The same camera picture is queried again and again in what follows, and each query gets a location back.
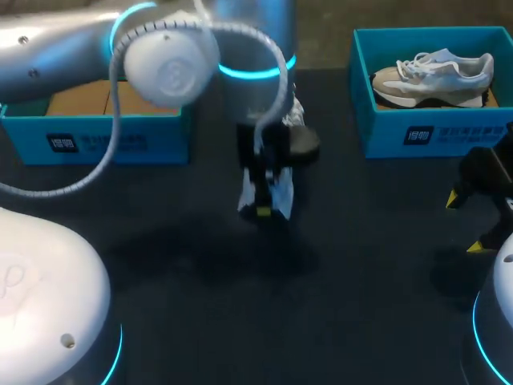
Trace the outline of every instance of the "black table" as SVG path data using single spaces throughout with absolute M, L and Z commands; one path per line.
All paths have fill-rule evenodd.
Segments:
M 104 258 L 130 385 L 463 383 L 470 316 L 434 292 L 429 272 L 440 249 L 471 245 L 495 211 L 479 197 L 445 210 L 457 159 L 365 160 L 346 77 L 299 72 L 322 150 L 296 173 L 288 229 L 238 217 L 235 131 L 208 95 L 188 167 L 111 168 L 55 201 L 1 196 L 7 209 L 82 234 Z M 87 171 L 24 168 L 10 145 L 2 151 L 0 177 L 26 188 Z

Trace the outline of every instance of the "yellow part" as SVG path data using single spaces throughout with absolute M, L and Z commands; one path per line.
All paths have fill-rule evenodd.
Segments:
M 271 216 L 271 208 L 270 207 L 257 207 L 256 214 L 258 217 L 270 217 Z
M 458 197 L 456 191 L 452 190 L 449 195 L 449 200 L 447 201 L 446 208 L 450 209 L 449 205 L 454 202 L 454 200 Z
M 483 245 L 481 245 L 480 241 L 475 242 L 468 250 L 468 253 L 480 253 L 482 251 L 485 251 L 483 248 Z

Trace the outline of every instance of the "blue led ring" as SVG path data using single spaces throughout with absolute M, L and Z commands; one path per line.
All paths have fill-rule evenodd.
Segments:
M 297 57 L 294 55 L 287 62 L 287 69 L 290 71 L 296 65 Z M 219 65 L 219 69 L 222 73 L 235 79 L 242 80 L 262 80 L 275 78 L 280 75 L 280 69 L 278 67 L 267 71 L 237 71 L 230 68 Z
M 495 373 L 495 375 L 497 375 L 497 377 L 500 378 L 500 380 L 504 383 L 504 385 L 511 385 L 504 377 L 503 375 L 501 375 L 499 373 L 499 371 L 494 367 L 493 363 L 491 363 L 490 359 L 488 358 L 487 354 L 484 352 L 484 349 L 483 349 L 483 346 L 481 345 L 481 341 L 479 341 L 479 336 L 478 336 L 478 329 L 477 327 L 475 326 L 475 308 L 478 304 L 478 299 L 479 299 L 479 294 L 477 296 L 477 298 L 475 299 L 475 302 L 474 302 L 474 309 L 472 310 L 472 326 L 474 327 L 474 336 L 475 336 L 475 341 L 478 343 L 478 347 L 479 347 L 479 350 L 481 351 L 481 355 L 483 356 L 484 360 L 487 362 L 488 366 L 490 367 L 490 369 L 493 370 L 493 372 Z
M 114 375 L 115 369 L 118 366 L 119 358 L 121 357 L 121 351 L 123 350 L 123 327 L 119 326 L 119 346 L 118 346 L 118 353 L 115 355 L 115 360 L 112 363 L 112 367 L 109 370 L 109 373 L 107 374 L 107 377 L 105 377 L 105 380 L 102 381 L 100 385 L 107 385 L 108 382 L 111 380 L 112 376 Z
M 153 8 L 157 6 L 154 2 L 141 2 L 140 4 L 135 4 L 134 6 L 131 6 L 127 10 L 125 10 L 118 18 L 115 20 L 114 25 L 111 29 L 111 36 L 109 38 L 109 47 L 111 48 L 111 53 L 114 53 L 114 38 L 115 34 L 118 32 L 119 27 L 123 22 L 131 15 L 133 15 L 135 12 L 139 10 L 144 10 L 146 8 Z

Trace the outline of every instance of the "blue shoebox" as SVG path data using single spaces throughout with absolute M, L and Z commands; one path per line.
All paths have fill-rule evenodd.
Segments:
M 97 164 L 110 139 L 111 115 L 106 112 L 107 115 L 48 116 L 50 102 L 51 98 L 2 106 L 0 121 L 23 163 Z M 113 161 L 187 164 L 191 114 L 190 109 L 183 108 L 165 115 L 123 115 L 122 134 Z
M 370 75 L 419 52 L 448 48 L 461 57 L 495 59 L 491 95 L 498 107 L 381 109 Z M 492 147 L 513 122 L 513 41 L 502 27 L 355 30 L 349 87 L 362 146 L 368 158 L 464 156 Z

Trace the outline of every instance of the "coiled cable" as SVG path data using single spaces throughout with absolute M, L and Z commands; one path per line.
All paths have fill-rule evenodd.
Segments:
M 103 158 L 96 165 L 96 167 L 89 173 L 89 175 L 85 176 L 82 180 L 79 180 L 67 187 L 57 188 L 49 191 L 25 190 L 14 186 L 9 186 L 8 184 L 3 183 L 0 183 L 0 191 L 4 193 L 9 193 L 11 195 L 26 198 L 42 199 L 60 197 L 70 193 L 75 193 L 81 190 L 82 188 L 85 188 L 96 178 L 98 178 L 98 176 L 111 163 L 112 158 L 115 155 L 115 151 L 119 145 L 119 138 L 121 137 L 121 111 L 119 105 L 118 78 L 119 67 L 123 60 L 124 54 L 127 51 L 127 48 L 135 39 L 145 34 L 155 33 L 157 31 L 163 30 L 201 30 L 207 27 L 210 30 L 222 30 L 232 32 L 235 34 L 243 34 L 249 36 L 253 39 L 258 40 L 259 42 L 264 44 L 268 49 L 270 49 L 270 51 L 273 53 L 277 60 L 277 65 L 280 70 L 279 87 L 277 97 L 275 98 L 271 108 L 265 114 L 263 114 L 263 116 L 256 122 L 254 151 L 256 154 L 258 154 L 263 147 L 262 132 L 267 125 L 269 125 L 276 119 L 278 113 L 281 111 L 281 108 L 287 95 L 289 77 L 285 57 L 283 56 L 283 53 L 281 52 L 278 45 L 268 35 L 264 34 L 260 30 L 241 23 L 212 22 L 210 21 L 210 19 L 205 19 L 206 11 L 204 10 L 204 8 L 201 12 L 203 12 L 203 15 L 201 16 L 202 21 L 200 24 L 198 24 L 197 22 L 185 21 L 165 22 L 164 20 L 158 22 L 148 22 L 142 26 L 138 26 L 135 29 L 130 30 L 120 39 L 120 41 L 114 49 L 114 53 L 112 55 L 111 62 L 109 65 L 109 80 L 111 82 L 111 97 L 114 108 L 112 116 L 111 139 L 109 140 L 109 144 L 107 146 L 105 154 L 103 155 Z

